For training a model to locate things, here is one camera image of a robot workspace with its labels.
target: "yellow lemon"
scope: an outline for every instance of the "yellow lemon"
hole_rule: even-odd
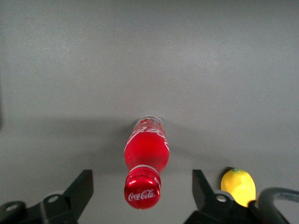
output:
[[[244,207],[248,207],[248,203],[256,199],[254,181],[244,170],[234,168],[223,175],[221,190],[230,193],[235,201]]]

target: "coca-cola bottle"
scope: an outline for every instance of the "coca-cola bottle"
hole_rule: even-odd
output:
[[[125,182],[125,198],[136,209],[147,209],[160,199],[160,173],[166,167],[169,147],[161,119],[140,118],[124,151],[129,174]]]

